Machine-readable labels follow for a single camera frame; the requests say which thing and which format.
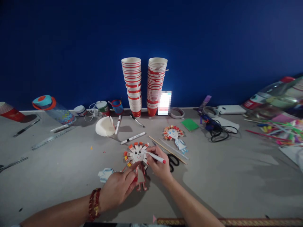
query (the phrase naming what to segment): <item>scissors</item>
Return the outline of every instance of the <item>scissors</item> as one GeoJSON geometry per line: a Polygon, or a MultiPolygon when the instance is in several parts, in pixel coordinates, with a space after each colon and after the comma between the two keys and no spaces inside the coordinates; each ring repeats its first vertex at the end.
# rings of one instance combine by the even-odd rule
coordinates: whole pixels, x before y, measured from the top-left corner
{"type": "Polygon", "coordinates": [[[169,169],[170,169],[170,172],[173,172],[174,171],[174,166],[179,166],[180,165],[180,162],[179,160],[172,154],[168,154],[168,160],[169,160],[169,169]]]}

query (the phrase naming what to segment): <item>green paper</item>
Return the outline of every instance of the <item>green paper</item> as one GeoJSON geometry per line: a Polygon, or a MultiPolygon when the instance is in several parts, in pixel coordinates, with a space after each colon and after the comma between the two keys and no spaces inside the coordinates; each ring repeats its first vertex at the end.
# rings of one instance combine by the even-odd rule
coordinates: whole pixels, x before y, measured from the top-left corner
{"type": "Polygon", "coordinates": [[[182,125],[184,125],[185,128],[188,129],[188,131],[193,131],[197,128],[199,128],[199,125],[197,125],[192,119],[188,118],[181,122],[182,125]]]}

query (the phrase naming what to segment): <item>beaded bracelet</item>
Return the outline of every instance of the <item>beaded bracelet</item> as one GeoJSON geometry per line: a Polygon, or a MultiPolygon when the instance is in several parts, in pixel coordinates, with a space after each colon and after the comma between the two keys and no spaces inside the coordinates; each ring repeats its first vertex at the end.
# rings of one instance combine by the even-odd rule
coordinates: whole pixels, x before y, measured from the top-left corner
{"type": "Polygon", "coordinates": [[[98,209],[99,209],[99,196],[100,196],[100,191],[101,188],[96,188],[92,191],[91,196],[89,197],[89,206],[88,206],[88,214],[90,216],[90,220],[91,222],[93,222],[96,218],[100,217],[100,213],[98,213],[98,209]],[[94,199],[94,195],[96,193],[96,200],[95,200],[95,207],[94,207],[94,211],[95,216],[93,216],[92,213],[92,203],[93,203],[93,199],[94,199]]]}

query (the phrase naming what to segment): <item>hand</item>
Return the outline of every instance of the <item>hand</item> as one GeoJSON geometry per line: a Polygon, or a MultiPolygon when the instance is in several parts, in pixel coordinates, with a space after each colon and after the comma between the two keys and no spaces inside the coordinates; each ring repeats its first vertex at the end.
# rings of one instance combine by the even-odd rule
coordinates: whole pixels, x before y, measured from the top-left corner
{"type": "Polygon", "coordinates": [[[148,164],[152,168],[154,174],[162,180],[162,183],[169,183],[173,180],[169,168],[169,159],[167,154],[165,154],[158,146],[153,146],[146,149],[148,152],[157,154],[159,157],[164,158],[166,163],[160,163],[157,160],[153,159],[149,154],[146,154],[148,164]]]}
{"type": "Polygon", "coordinates": [[[100,213],[116,208],[122,204],[132,190],[139,184],[137,181],[133,182],[136,177],[136,173],[133,171],[139,164],[140,161],[133,164],[125,172],[113,173],[108,178],[104,187],[100,191],[100,213]]]}

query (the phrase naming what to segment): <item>transparent ruler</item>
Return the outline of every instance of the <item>transparent ruler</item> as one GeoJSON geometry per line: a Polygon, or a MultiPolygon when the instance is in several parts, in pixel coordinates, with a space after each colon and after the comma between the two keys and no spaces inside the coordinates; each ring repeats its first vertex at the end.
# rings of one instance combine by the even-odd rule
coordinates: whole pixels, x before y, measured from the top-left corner
{"type": "Polygon", "coordinates": [[[76,127],[77,127],[77,126],[70,126],[70,127],[68,127],[67,129],[65,129],[65,130],[63,130],[63,131],[61,131],[61,132],[58,132],[58,133],[56,133],[55,135],[53,135],[53,136],[51,136],[51,137],[49,137],[49,138],[47,138],[47,139],[41,141],[40,143],[37,143],[37,144],[33,145],[33,146],[32,146],[32,150],[38,149],[39,147],[41,147],[41,146],[43,146],[43,145],[49,143],[50,141],[52,141],[52,140],[54,140],[54,139],[57,139],[58,137],[64,135],[65,133],[67,133],[67,132],[73,130],[73,129],[76,128],[76,127]]]}

